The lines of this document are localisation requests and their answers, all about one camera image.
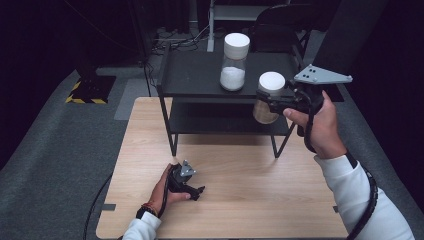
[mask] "left hand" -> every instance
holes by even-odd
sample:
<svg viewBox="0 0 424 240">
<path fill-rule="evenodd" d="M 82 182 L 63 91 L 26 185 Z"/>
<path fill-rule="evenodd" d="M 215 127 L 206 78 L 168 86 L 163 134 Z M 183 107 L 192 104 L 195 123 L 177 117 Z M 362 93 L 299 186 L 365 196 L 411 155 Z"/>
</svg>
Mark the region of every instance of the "left hand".
<svg viewBox="0 0 424 240">
<path fill-rule="evenodd" d="M 171 168 L 171 164 L 169 163 L 166 167 L 165 171 L 163 171 L 162 176 L 158 183 L 156 183 L 155 188 L 153 188 L 152 195 L 150 196 L 149 202 L 151 206 L 159 213 L 162 202 L 163 202 L 163 193 L 165 188 L 166 178 L 168 176 L 169 169 Z M 173 193 L 168 190 L 168 198 L 166 201 L 166 206 L 168 207 L 171 203 L 185 201 L 190 199 L 189 193 Z"/>
</svg>

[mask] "white sleeve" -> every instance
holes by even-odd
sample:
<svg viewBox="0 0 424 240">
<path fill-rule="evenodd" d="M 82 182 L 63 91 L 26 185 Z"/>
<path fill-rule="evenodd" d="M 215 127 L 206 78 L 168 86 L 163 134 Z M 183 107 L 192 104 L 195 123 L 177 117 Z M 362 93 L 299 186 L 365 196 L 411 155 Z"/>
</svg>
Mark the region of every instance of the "white sleeve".
<svg viewBox="0 0 424 240">
<path fill-rule="evenodd" d="M 123 240 L 153 240 L 156 237 L 156 229 L 161 220 L 149 212 L 145 212 L 141 219 L 135 218 L 124 234 Z"/>
<path fill-rule="evenodd" d="M 340 216 L 348 232 L 351 232 L 364 213 L 370 198 L 370 184 L 364 169 L 358 162 L 352 168 L 346 156 L 322 160 L 321 166 L 328 187 L 333 191 Z M 403 215 L 383 190 L 378 189 L 377 206 L 356 239 L 414 239 L 411 228 Z"/>
</svg>

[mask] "black shelf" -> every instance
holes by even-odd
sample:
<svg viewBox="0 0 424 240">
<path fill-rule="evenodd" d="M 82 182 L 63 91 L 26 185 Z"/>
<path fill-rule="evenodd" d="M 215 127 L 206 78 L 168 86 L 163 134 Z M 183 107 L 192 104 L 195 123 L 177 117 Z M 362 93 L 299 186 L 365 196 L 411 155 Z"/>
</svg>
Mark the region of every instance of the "black shelf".
<svg viewBox="0 0 424 240">
<path fill-rule="evenodd" d="M 179 134 L 234 134 L 270 136 L 278 158 L 294 125 L 289 128 L 282 116 L 273 124 L 257 122 L 253 117 L 256 90 L 265 72 L 293 79 L 300 66 L 297 58 L 287 53 L 249 53 L 245 83 L 234 92 L 219 82 L 222 59 L 222 52 L 172 52 L 169 44 L 165 49 L 157 91 L 172 155 L 176 156 Z M 169 116 L 166 97 L 173 98 Z M 275 136 L 285 136 L 279 149 Z"/>
<path fill-rule="evenodd" d="M 169 118 L 172 134 L 236 134 L 285 136 L 287 121 L 261 124 L 253 117 L 254 100 L 175 98 Z"/>
</svg>

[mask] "gray carpet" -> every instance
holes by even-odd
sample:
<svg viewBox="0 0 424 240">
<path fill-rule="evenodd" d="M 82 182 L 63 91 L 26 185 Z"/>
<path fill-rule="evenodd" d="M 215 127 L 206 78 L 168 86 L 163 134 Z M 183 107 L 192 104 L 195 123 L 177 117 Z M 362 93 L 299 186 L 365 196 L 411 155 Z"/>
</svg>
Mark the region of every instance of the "gray carpet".
<svg viewBox="0 0 424 240">
<path fill-rule="evenodd" d="M 159 59 L 155 56 L 152 64 L 156 71 Z M 0 239 L 83 238 L 91 203 L 114 169 L 133 99 L 147 96 L 144 73 L 138 67 L 103 68 L 98 74 L 117 76 L 109 104 L 66 104 L 78 80 L 76 73 L 71 74 L 0 172 Z M 341 90 L 347 100 L 337 104 L 343 140 L 405 215 L 416 239 L 424 239 L 422 212 L 343 86 Z M 107 187 L 91 216 L 87 239 L 98 239 L 95 229 L 106 191 Z"/>
</svg>

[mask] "jar with white lid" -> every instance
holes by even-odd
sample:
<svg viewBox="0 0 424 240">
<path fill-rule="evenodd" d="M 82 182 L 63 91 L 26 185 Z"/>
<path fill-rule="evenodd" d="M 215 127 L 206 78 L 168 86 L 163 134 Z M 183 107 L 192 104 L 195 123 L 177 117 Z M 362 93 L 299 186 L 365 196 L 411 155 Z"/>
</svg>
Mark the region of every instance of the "jar with white lid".
<svg viewBox="0 0 424 240">
<path fill-rule="evenodd" d="M 282 96 L 286 79 L 277 72 L 266 72 L 259 77 L 258 88 L 272 97 Z M 271 124 L 280 114 L 272 113 L 267 103 L 257 100 L 253 107 L 253 117 L 262 124 Z"/>
<path fill-rule="evenodd" d="M 240 90 L 245 81 L 246 58 L 250 39 L 241 33 L 225 36 L 224 59 L 222 61 L 221 86 L 228 91 Z"/>
</svg>

